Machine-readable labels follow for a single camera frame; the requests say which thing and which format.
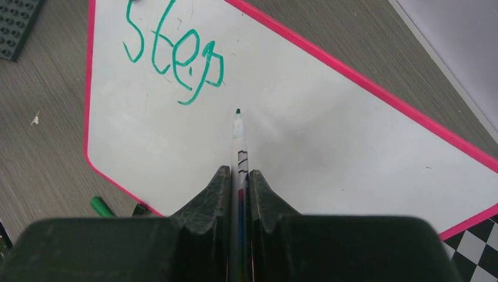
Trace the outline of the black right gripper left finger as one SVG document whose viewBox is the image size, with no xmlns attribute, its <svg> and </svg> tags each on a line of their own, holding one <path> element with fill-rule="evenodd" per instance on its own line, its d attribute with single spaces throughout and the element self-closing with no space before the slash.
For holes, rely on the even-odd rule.
<svg viewBox="0 0 498 282">
<path fill-rule="evenodd" d="M 225 281 L 230 168 L 169 217 L 46 219 L 1 264 L 2 281 Z"/>
</svg>

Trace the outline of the white marker pen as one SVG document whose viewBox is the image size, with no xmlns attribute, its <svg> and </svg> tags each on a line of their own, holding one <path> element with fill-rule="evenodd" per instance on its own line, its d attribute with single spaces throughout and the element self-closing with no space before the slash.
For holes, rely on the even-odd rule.
<svg viewBox="0 0 498 282">
<path fill-rule="evenodd" d="M 248 281 L 247 205 L 248 150 L 241 110 L 235 112 L 231 154 L 231 214 L 228 281 Z"/>
</svg>

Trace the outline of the pink-framed whiteboard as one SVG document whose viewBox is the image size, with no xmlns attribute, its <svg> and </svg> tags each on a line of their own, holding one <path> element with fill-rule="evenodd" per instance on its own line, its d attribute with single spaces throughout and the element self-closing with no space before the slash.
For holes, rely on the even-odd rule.
<svg viewBox="0 0 498 282">
<path fill-rule="evenodd" d="M 390 214 L 446 239 L 497 214 L 497 160 L 246 1 L 90 1 L 85 155 L 171 215 L 231 159 L 304 214 Z"/>
</svg>

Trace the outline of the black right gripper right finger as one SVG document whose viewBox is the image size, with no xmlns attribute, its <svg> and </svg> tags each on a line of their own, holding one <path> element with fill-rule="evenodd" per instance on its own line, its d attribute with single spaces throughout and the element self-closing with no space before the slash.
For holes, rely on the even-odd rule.
<svg viewBox="0 0 498 282">
<path fill-rule="evenodd" d="M 248 184 L 255 281 L 460 281 L 434 229 L 405 216 L 304 215 Z"/>
</svg>

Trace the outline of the grey studded baseplate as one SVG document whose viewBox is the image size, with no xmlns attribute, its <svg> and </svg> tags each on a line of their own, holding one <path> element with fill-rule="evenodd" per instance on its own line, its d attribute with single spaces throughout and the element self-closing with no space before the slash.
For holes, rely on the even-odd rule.
<svg viewBox="0 0 498 282">
<path fill-rule="evenodd" d="M 1 0 L 1 59 L 16 62 L 44 0 Z"/>
</svg>

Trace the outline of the green marker cap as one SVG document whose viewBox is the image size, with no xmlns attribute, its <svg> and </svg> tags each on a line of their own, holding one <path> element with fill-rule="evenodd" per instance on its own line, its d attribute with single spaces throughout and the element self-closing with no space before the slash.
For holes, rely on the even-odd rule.
<svg viewBox="0 0 498 282">
<path fill-rule="evenodd" d="M 109 206 L 99 196 L 93 197 L 90 200 L 90 205 L 94 209 L 94 211 L 101 217 L 115 217 L 114 212 L 111 211 Z"/>
</svg>

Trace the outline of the black and white chessboard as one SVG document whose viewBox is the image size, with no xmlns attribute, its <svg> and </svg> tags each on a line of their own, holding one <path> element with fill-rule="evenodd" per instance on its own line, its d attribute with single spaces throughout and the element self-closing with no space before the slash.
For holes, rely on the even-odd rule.
<svg viewBox="0 0 498 282">
<path fill-rule="evenodd" d="M 497 281 L 497 216 L 443 241 L 462 281 Z"/>
</svg>

